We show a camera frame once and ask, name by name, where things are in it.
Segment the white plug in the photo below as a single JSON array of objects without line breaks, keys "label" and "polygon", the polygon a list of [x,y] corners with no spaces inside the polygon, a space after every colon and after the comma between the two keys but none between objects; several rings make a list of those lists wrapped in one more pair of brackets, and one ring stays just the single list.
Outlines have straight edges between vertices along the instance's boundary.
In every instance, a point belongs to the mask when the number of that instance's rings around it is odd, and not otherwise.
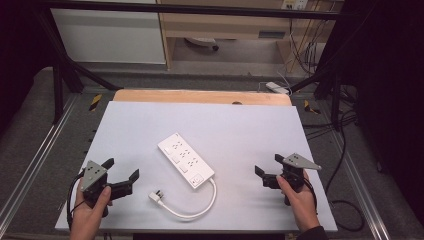
[{"label": "white plug", "polygon": [[149,198],[159,205],[163,204],[162,197],[163,197],[163,193],[160,190],[158,190],[156,192],[151,192],[149,194]]}]

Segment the white table mat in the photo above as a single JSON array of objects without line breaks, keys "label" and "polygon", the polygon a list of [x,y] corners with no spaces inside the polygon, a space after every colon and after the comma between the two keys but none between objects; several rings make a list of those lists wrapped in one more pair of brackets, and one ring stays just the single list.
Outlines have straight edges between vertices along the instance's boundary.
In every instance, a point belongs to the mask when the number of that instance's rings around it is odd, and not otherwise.
[{"label": "white table mat", "polygon": [[[158,144],[174,133],[214,170],[192,189]],[[86,158],[115,161],[111,182],[140,177],[133,193],[114,201],[103,230],[120,232],[285,232],[296,227],[280,191],[265,188],[255,166],[278,174],[274,159],[310,157],[293,106],[181,104],[112,101],[107,105]],[[163,193],[162,205],[149,198]]]}]

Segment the white floor power strip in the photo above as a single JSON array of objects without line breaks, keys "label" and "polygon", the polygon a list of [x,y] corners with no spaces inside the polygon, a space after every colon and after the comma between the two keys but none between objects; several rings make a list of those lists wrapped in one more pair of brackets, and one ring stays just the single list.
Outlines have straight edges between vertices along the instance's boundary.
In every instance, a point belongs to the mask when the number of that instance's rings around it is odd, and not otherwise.
[{"label": "white floor power strip", "polygon": [[274,93],[286,94],[286,95],[289,94],[289,91],[286,88],[276,84],[275,82],[268,82],[265,84],[265,86],[267,89],[271,90]]}]

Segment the dark curtain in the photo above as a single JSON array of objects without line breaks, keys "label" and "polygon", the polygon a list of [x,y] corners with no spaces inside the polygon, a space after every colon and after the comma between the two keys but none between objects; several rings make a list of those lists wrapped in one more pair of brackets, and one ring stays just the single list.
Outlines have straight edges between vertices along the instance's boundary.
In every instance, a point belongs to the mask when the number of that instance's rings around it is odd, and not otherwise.
[{"label": "dark curtain", "polygon": [[321,57],[356,87],[376,158],[424,226],[424,0],[344,0]]},{"label": "dark curtain", "polygon": [[0,135],[50,65],[50,48],[31,0],[0,0]]}]

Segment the wooden desk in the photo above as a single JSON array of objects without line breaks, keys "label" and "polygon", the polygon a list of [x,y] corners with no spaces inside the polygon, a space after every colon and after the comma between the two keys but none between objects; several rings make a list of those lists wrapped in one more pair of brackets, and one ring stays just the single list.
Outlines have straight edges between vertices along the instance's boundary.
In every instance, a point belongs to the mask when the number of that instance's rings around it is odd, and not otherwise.
[{"label": "wooden desk", "polygon": [[[243,8],[282,8],[283,0],[156,0],[158,4],[221,6]],[[308,0],[304,10],[339,12],[343,0]],[[300,68],[297,62],[309,43],[325,43],[335,22],[333,20],[287,19],[251,16],[197,14],[159,15],[166,64],[173,66],[175,41],[179,38],[213,38],[265,40],[276,44],[282,63],[290,72]]]}]

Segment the wooden table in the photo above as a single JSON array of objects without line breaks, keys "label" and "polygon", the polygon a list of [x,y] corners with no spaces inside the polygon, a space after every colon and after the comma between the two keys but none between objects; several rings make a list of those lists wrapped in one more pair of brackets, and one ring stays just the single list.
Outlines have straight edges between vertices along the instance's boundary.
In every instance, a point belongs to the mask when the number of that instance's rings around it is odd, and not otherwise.
[{"label": "wooden table", "polygon": [[119,102],[292,105],[290,97],[285,94],[199,90],[121,89],[115,93],[113,100]]}]

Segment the aluminium floor rail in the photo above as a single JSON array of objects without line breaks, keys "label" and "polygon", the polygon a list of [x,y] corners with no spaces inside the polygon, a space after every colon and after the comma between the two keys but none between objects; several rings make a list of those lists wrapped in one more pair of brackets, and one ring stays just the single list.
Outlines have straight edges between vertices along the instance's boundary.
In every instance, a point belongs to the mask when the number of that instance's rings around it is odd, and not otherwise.
[{"label": "aluminium floor rail", "polygon": [[353,158],[347,149],[347,143],[340,132],[331,133],[338,150],[343,153],[342,165],[352,185],[366,222],[375,240],[390,240],[390,234],[374,204],[374,201],[354,164]]},{"label": "aluminium floor rail", "polygon": [[27,192],[29,191],[34,179],[38,175],[41,167],[43,166],[50,150],[54,146],[56,139],[60,135],[64,125],[66,124],[76,102],[80,99],[79,94],[71,94],[63,108],[64,113],[59,120],[53,124],[46,137],[43,139],[37,152],[33,156],[31,162],[26,168],[24,174],[20,178],[18,184],[13,190],[12,194],[6,201],[5,205],[0,210],[0,236],[3,235],[10,223],[12,222],[16,212],[18,211],[21,203],[23,202]]}]

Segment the wall outlet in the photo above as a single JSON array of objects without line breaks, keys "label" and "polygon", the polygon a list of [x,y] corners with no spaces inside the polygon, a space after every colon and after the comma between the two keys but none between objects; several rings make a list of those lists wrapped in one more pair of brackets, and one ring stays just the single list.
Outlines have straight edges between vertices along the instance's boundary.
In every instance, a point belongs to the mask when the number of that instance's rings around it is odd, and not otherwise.
[{"label": "wall outlet", "polygon": [[282,8],[288,10],[304,10],[308,0],[283,0]]}]

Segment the person's left hand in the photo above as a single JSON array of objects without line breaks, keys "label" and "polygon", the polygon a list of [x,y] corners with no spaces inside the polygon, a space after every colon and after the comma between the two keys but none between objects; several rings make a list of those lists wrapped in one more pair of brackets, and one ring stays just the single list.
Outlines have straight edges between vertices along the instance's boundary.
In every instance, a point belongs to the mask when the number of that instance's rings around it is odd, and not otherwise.
[{"label": "person's left hand", "polygon": [[111,187],[106,186],[102,190],[95,206],[90,207],[85,203],[83,193],[77,189],[75,203],[78,204],[78,207],[74,210],[71,231],[73,229],[98,231],[103,211],[107,205],[111,205],[110,197]]}]

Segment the white cabinet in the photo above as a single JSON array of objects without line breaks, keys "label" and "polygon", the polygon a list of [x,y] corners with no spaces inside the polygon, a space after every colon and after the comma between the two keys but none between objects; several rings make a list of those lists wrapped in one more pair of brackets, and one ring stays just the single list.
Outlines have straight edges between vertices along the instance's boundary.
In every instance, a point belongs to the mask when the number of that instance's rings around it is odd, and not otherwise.
[{"label": "white cabinet", "polygon": [[166,62],[154,13],[53,9],[68,55],[78,62]]}]

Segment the person's right hand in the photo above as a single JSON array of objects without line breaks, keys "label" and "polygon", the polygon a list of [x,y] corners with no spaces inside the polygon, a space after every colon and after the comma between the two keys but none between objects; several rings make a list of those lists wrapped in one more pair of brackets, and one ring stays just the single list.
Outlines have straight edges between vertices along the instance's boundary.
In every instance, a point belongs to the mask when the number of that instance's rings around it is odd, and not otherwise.
[{"label": "person's right hand", "polygon": [[295,191],[283,177],[277,176],[276,180],[282,193],[288,198],[291,204],[295,222],[299,230],[306,232],[307,230],[318,227],[320,222],[317,217],[311,190],[304,185]]}]

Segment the chair base with caster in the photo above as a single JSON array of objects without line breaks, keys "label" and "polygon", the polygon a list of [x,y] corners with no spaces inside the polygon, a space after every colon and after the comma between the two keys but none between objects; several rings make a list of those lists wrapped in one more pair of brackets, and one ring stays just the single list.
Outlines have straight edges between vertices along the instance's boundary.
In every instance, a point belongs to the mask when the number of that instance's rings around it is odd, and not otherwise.
[{"label": "chair base with caster", "polygon": [[210,47],[213,51],[219,50],[219,46],[213,38],[186,38],[186,41],[198,46]]}]

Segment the black metal stand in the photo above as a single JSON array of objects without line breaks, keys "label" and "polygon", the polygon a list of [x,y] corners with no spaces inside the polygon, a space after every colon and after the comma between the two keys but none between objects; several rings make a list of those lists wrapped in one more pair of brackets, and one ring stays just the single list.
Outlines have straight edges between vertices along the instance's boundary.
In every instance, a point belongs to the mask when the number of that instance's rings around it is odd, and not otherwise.
[{"label": "black metal stand", "polygon": [[328,95],[331,95],[330,124],[336,131],[340,131],[342,127],[339,121],[341,77],[338,73],[338,68],[339,64],[330,60],[320,67],[311,77],[308,77],[290,88],[290,91],[294,93],[317,82],[318,87],[314,92],[314,96],[317,100],[324,100]]},{"label": "black metal stand", "polygon": [[84,85],[80,79],[80,75],[87,77],[108,90],[121,90],[121,87],[109,83],[95,75],[68,56],[50,10],[47,10],[46,8],[35,8],[33,12],[37,22],[40,24],[48,39],[49,45],[52,47],[53,89],[55,103],[54,124],[58,123],[64,115],[63,84],[67,85],[71,93],[81,93],[84,90]]}]

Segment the black metal frame bar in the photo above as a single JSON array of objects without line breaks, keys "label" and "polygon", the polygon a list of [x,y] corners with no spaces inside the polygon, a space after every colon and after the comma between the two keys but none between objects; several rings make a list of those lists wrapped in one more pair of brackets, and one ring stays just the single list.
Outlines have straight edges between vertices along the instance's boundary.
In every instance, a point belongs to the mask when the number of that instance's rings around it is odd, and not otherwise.
[{"label": "black metal frame bar", "polygon": [[118,11],[118,12],[146,12],[172,13],[222,16],[251,16],[268,18],[294,18],[318,20],[344,20],[353,17],[353,14],[337,12],[299,11],[299,10],[272,10],[265,8],[221,7],[221,6],[194,6],[170,4],[145,4],[124,2],[97,2],[76,0],[39,0],[38,4],[46,8]]}]

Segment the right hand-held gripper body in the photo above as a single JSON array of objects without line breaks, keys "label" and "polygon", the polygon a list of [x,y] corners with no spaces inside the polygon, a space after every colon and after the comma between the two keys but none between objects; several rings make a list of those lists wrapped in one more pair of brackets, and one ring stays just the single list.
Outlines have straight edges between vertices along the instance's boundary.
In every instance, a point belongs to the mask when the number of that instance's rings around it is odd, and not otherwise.
[{"label": "right hand-held gripper body", "polygon": [[[315,206],[317,206],[317,197],[314,188],[310,181],[304,176],[304,169],[321,170],[322,167],[297,153],[284,157],[283,164],[281,165],[282,173],[279,176],[283,177],[295,191],[306,185],[311,190]],[[266,174],[266,178],[262,179],[263,187],[268,187],[270,189],[280,188],[276,180],[277,175]]]}]

